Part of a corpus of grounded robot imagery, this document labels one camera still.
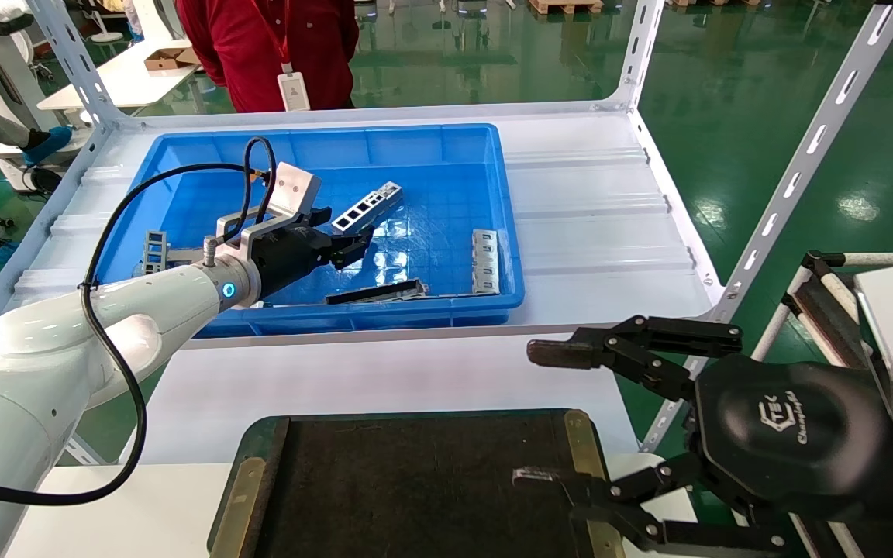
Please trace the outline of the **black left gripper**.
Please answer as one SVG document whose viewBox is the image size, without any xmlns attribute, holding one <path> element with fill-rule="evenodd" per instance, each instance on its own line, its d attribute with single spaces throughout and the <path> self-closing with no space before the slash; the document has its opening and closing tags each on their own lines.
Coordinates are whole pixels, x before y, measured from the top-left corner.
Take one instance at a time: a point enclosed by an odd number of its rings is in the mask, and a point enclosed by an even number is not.
<svg viewBox="0 0 893 558">
<path fill-rule="evenodd" d="M 326 225 L 332 214 L 330 206 L 311 208 L 294 225 L 251 234 L 250 261 L 259 277 L 256 301 L 274 295 L 329 262 L 334 268 L 347 268 L 361 261 L 370 246 L 373 230 L 362 230 L 353 236 L 320 232 L 316 226 Z"/>
</svg>

